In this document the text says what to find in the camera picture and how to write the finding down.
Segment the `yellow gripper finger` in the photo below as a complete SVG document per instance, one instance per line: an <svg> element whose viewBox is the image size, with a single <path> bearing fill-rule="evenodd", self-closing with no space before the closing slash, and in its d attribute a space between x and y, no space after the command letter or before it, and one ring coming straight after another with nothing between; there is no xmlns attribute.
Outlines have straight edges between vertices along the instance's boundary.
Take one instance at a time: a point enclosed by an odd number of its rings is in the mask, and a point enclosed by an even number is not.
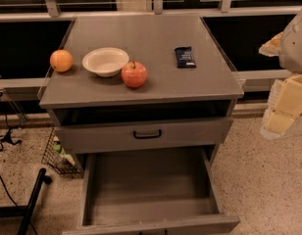
<svg viewBox="0 0 302 235"><path fill-rule="evenodd" d="M295 74L286 80L277 79L270 91L260 133L266 139L277 139L301 114L302 74Z"/></svg>
<svg viewBox="0 0 302 235"><path fill-rule="evenodd" d="M267 57L276 57L279 54L282 32L275 35L259 48L259 53Z"/></svg>

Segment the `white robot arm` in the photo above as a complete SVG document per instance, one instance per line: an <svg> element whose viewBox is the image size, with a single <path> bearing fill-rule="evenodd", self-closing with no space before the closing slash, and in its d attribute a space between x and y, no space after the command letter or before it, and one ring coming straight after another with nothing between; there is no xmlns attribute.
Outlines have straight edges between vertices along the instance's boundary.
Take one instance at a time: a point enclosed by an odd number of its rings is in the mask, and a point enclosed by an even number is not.
<svg viewBox="0 0 302 235"><path fill-rule="evenodd" d="M273 140L283 136L302 114L302 9L259 53L278 57L279 65L291 72L286 80L275 80L263 115L260 133Z"/></svg>

